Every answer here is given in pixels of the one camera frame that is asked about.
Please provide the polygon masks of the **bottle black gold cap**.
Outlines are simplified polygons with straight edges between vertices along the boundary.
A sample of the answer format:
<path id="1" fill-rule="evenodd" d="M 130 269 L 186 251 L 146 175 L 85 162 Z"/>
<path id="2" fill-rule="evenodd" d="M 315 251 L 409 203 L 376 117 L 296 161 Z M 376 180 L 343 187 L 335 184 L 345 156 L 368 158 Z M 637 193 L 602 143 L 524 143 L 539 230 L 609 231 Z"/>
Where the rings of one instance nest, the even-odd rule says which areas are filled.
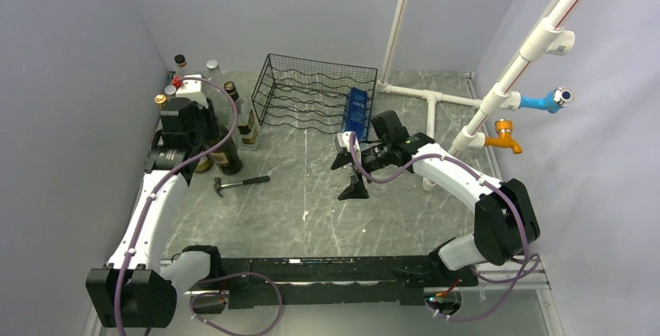
<path id="1" fill-rule="evenodd" d="M 246 150 L 256 150 L 259 126 L 252 105 L 240 96 L 234 82 L 225 82 L 223 88 L 230 94 L 237 106 L 237 145 Z"/>

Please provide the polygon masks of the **dark wine bottle gold cap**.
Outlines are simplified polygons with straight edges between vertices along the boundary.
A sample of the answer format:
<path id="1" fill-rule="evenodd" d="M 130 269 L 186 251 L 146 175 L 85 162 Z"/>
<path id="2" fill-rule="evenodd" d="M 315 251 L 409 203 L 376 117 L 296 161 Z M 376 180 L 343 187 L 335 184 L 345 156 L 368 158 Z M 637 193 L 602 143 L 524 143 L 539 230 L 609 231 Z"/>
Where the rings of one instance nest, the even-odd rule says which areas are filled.
<path id="1" fill-rule="evenodd" d="M 159 111 L 162 111 L 167 103 L 168 99 L 165 94 L 157 94 L 153 98 L 154 103 L 157 105 Z"/>

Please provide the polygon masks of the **clear bottle silver cap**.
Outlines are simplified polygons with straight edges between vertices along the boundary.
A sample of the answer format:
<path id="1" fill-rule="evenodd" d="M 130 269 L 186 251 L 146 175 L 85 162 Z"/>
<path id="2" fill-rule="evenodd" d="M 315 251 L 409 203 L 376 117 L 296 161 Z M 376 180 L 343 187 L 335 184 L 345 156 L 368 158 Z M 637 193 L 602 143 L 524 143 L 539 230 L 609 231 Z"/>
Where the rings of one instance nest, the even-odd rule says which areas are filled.
<path id="1" fill-rule="evenodd" d="M 212 82 L 212 84 L 207 84 L 207 90 L 209 93 L 215 93 L 218 92 L 218 87 L 223 87 L 224 85 L 224 77 L 221 72 L 219 63 L 217 60 L 209 60 L 205 64 L 206 66 L 206 73 L 205 73 L 205 78 Z"/>

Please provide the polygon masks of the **clear bottle blue medallion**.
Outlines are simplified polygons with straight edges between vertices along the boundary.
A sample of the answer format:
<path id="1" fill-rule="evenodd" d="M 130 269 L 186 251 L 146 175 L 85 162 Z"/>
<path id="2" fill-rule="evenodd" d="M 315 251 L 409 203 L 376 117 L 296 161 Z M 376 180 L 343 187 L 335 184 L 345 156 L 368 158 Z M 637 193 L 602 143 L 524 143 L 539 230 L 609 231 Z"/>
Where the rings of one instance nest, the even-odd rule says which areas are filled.
<path id="1" fill-rule="evenodd" d="M 183 54 L 176 54 L 174 56 L 174 62 L 177 66 L 176 69 L 176 76 L 186 76 L 188 74 L 188 61 L 187 58 Z"/>

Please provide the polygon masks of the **clear bottle dark neck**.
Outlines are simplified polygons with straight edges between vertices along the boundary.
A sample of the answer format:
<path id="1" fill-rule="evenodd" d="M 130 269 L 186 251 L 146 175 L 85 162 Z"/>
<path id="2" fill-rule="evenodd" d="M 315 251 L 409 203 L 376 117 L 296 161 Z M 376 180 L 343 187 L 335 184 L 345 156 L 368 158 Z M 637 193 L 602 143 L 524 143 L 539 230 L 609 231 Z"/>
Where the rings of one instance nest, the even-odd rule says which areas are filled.
<path id="1" fill-rule="evenodd" d="M 163 90 L 164 96 L 170 100 L 176 97 L 177 87 L 173 84 L 166 86 Z"/>

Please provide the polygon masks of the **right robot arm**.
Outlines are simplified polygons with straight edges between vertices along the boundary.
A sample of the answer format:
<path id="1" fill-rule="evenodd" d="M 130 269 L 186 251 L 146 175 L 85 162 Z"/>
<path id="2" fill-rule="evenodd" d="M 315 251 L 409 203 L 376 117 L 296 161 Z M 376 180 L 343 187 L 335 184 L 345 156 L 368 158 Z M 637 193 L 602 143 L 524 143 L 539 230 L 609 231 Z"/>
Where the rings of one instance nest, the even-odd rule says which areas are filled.
<path id="1" fill-rule="evenodd" d="M 487 262 L 501 266 L 519 254 L 531 258 L 530 243 L 540 236 L 525 185 L 516 179 L 499 180 L 479 172 L 450 155 L 430 136 L 411 135 L 387 110 L 371 121 L 378 142 L 361 149 L 356 133 L 335 135 L 337 156 L 333 170 L 350 165 L 353 175 L 339 200 L 367 199 L 366 182 L 375 183 L 373 173 L 387 166 L 398 167 L 435 183 L 470 208 L 472 233 L 442 243 L 432 254 L 429 275 L 438 285 L 448 285 L 459 269 Z"/>

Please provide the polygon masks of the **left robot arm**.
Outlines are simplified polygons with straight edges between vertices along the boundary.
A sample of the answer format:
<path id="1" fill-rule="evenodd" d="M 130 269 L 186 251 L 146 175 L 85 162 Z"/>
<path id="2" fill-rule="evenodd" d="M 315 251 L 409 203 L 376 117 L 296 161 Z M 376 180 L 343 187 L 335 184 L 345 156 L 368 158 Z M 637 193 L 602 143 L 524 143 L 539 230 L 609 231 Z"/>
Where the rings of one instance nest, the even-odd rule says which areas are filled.
<path id="1" fill-rule="evenodd" d="M 186 247 L 173 264 L 161 266 L 174 212 L 206 142 L 219 136 L 212 104 L 173 98 L 161 108 L 160 122 L 125 235 L 107 263 L 86 278 L 103 327 L 165 328 L 181 296 L 197 283 L 214 289 L 224 276 L 219 249 L 210 245 Z"/>

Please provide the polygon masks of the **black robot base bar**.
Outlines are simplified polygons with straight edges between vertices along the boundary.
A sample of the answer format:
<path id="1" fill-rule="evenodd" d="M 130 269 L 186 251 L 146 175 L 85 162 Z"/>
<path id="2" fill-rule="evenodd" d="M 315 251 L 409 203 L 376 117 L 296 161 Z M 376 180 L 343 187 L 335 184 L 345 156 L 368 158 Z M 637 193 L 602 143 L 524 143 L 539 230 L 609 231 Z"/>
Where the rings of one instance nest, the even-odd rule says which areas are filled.
<path id="1" fill-rule="evenodd" d="M 438 290 L 476 287 L 470 268 L 447 269 L 427 255 L 224 258 L 211 282 L 193 286 L 226 295 L 232 310 L 256 306 L 398 303 L 422 306 Z"/>

